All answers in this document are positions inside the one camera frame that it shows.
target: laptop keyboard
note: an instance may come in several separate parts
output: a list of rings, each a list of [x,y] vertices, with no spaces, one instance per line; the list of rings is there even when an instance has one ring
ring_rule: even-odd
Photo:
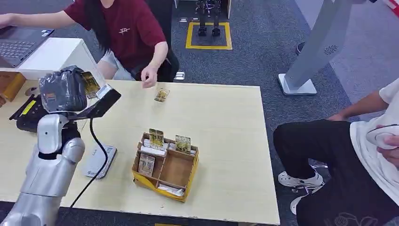
[[[21,59],[30,53],[34,42],[0,40],[0,56],[11,59]]]

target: black pants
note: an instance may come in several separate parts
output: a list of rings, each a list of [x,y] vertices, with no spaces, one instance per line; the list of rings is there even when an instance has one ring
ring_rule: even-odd
[[[399,207],[370,177],[353,149],[345,121],[287,123],[274,131],[274,146],[287,174],[307,179],[308,159],[328,165],[331,179],[299,202],[299,226],[383,226]]]

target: long black hair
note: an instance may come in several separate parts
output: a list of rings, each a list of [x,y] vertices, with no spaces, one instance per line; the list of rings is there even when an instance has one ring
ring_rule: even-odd
[[[85,16],[96,34],[100,48],[109,52],[111,50],[111,35],[102,8],[103,5],[100,0],[85,0]]]

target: white t-shirt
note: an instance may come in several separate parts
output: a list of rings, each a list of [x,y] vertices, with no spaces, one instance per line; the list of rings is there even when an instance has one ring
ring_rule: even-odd
[[[399,206],[399,170],[388,162],[377,147],[367,141],[366,134],[377,125],[399,124],[399,79],[380,90],[381,98],[389,104],[385,113],[370,121],[351,124],[351,140],[364,168],[378,186]]]

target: white stand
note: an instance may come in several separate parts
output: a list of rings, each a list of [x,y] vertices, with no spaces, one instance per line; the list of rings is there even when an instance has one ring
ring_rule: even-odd
[[[353,4],[366,0],[324,0],[311,35],[286,74],[279,74],[285,95],[314,95],[310,78],[343,48]]]
[[[284,95],[293,96],[293,95],[315,95],[317,93],[316,88],[313,85],[313,82],[309,79],[307,80],[301,87],[297,89],[290,89],[287,85],[284,76],[286,74],[279,74],[279,82],[281,88],[283,89]]]

